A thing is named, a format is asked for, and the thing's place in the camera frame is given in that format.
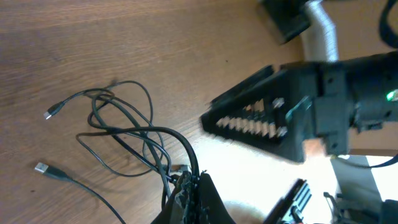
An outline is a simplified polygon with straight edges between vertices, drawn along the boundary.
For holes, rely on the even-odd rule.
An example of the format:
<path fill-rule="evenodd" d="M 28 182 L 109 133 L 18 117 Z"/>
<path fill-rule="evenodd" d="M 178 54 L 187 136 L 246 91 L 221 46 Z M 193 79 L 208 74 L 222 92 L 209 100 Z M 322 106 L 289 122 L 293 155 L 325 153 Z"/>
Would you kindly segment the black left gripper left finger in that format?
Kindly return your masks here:
<path fill-rule="evenodd" d="M 191 223 L 190 209 L 193 203 L 192 175 L 184 171 L 177 179 L 176 186 L 162 211 L 151 224 L 185 224 Z"/>

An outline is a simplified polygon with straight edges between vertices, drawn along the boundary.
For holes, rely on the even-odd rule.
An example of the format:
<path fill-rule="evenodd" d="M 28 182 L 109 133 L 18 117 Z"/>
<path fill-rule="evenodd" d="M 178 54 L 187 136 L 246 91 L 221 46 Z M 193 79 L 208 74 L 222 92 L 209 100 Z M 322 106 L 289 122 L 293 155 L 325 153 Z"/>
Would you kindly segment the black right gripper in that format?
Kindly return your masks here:
<path fill-rule="evenodd" d="M 348 131 L 397 121 L 397 52 L 339 62 L 265 66 L 214 98 L 203 130 L 292 162 L 320 138 L 328 155 L 349 153 Z"/>

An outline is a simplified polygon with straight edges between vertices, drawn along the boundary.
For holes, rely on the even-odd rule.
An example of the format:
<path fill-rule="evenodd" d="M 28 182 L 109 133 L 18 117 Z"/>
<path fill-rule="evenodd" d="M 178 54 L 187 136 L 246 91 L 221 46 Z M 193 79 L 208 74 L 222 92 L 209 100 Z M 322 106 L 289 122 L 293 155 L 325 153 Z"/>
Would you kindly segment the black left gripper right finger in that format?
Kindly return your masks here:
<path fill-rule="evenodd" d="M 202 172 L 195 192 L 197 224 L 235 224 L 228 213 L 211 177 Z"/>

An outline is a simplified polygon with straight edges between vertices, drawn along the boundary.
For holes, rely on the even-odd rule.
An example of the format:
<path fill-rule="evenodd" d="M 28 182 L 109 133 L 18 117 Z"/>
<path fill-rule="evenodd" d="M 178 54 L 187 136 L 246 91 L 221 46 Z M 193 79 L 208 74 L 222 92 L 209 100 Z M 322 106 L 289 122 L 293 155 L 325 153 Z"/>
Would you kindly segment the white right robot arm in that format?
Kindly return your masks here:
<path fill-rule="evenodd" d="M 397 51 L 340 60 L 336 28 L 320 1 L 263 1 L 286 43 L 301 37 L 304 61 L 266 66 L 212 100 L 204 131 L 293 162 L 303 142 L 320 138 L 326 153 L 349 153 L 348 131 L 397 120 Z"/>

